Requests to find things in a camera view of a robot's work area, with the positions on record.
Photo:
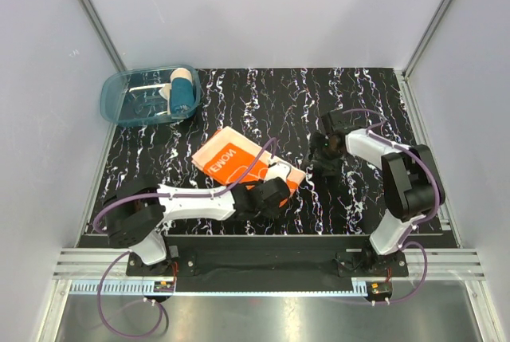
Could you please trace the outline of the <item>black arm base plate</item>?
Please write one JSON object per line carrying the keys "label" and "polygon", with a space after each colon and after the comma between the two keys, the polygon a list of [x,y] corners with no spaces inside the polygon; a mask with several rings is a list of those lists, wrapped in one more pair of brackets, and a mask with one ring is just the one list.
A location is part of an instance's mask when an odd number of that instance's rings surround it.
{"label": "black arm base plate", "polygon": [[173,236],[165,237],[167,259],[154,265],[130,254],[127,275],[156,277],[172,273],[181,277],[209,272],[262,271],[326,273],[341,277],[407,277],[402,252],[377,257],[368,250],[368,236]]}

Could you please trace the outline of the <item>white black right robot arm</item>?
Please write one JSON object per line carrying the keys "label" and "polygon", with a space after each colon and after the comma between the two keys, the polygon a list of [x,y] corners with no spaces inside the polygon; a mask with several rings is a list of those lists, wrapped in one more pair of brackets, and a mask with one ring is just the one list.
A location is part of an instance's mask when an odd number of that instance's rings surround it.
{"label": "white black right robot arm", "polygon": [[314,133],[304,165],[318,175],[333,176],[340,172],[340,164],[349,155],[379,169],[386,211],[352,262],[337,262],[351,272],[376,276],[389,268],[411,231],[436,215],[445,201],[445,191],[426,145],[395,143],[368,128],[328,135]]}

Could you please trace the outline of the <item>orange cartoon towel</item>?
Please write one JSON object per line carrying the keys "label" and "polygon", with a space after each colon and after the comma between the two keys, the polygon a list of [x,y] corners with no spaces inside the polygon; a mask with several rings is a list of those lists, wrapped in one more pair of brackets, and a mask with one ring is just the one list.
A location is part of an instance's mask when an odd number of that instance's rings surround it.
{"label": "orange cartoon towel", "polygon": [[216,182],[228,186],[264,181],[268,165],[286,162],[292,172],[285,181],[294,194],[304,181],[305,173],[276,155],[277,140],[271,139],[267,147],[261,147],[230,127],[218,130],[192,156],[192,163]]}

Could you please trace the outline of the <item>teal beige cartoon towel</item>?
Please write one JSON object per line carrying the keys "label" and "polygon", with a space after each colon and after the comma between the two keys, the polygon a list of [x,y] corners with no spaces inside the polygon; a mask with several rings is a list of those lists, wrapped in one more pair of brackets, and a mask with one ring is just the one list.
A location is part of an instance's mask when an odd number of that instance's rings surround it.
{"label": "teal beige cartoon towel", "polygon": [[167,102],[168,115],[188,113],[195,102],[193,76],[190,70],[175,69],[170,75],[170,81],[159,89],[159,95]]}

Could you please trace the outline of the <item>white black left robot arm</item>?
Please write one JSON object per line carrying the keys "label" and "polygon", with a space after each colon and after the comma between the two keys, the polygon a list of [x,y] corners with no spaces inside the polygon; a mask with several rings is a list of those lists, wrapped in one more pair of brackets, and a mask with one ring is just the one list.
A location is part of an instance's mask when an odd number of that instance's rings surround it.
{"label": "white black left robot arm", "polygon": [[290,195],[280,177],[210,189],[170,187],[152,177],[142,177],[107,196],[93,227],[107,235],[110,247],[130,250],[153,274],[162,275],[172,264],[172,256],[158,232],[162,224],[197,218],[274,218]]}

